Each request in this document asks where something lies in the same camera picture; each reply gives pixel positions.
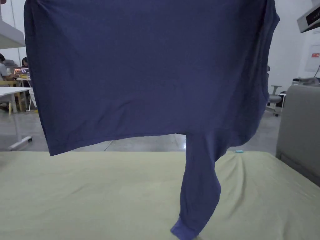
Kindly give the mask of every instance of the table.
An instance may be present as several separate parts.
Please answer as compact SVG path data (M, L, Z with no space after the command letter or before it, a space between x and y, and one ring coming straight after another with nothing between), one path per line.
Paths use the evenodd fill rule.
M25 142L31 142L32 137L28 136L22 139L21 132L20 132L20 126L19 126L19 120L16 116L17 114L17 106L16 101L14 98L14 94L18 92L25 92L32 88L29 87L0 87L0 97L11 95L11 102L12 102L12 109L13 109L13 119L14 119L14 125L16 129L16 135L17 135L17 142L9 147L9 151L13 151L17 147L21 146Z
M31 87L31 84L30 84L31 79L30 79L30 78L16 78L16 81L20 81L21 84L22 84L22 87L24 87L23 81L27 81L29 87ZM24 98L25 98L26 109L28 109L27 95L26 95L26 92L25 92L25 91L23 92L23 95L24 95Z

